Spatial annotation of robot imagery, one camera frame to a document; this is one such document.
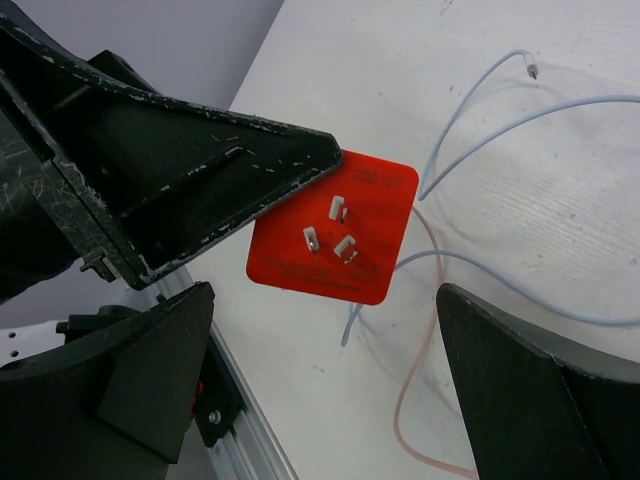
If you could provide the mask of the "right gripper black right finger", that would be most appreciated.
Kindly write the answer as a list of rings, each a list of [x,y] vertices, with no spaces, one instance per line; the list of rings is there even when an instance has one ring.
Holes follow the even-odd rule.
[[[454,284],[440,331],[482,479],[636,479],[639,365]]]

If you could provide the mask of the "red cube socket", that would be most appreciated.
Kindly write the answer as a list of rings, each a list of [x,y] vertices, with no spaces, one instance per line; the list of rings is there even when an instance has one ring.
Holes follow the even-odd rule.
[[[256,220],[247,276],[285,290],[381,303],[418,184],[409,165],[345,152],[336,171]]]

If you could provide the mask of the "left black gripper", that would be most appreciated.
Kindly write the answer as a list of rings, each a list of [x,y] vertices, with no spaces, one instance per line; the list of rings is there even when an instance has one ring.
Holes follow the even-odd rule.
[[[330,134],[165,96],[1,13],[1,286],[82,259],[149,286],[336,170]]]

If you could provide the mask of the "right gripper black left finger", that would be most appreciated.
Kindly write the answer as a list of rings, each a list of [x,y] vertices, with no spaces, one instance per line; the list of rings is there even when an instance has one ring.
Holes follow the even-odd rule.
[[[165,478],[190,423],[213,300],[199,283],[3,366],[2,478]]]

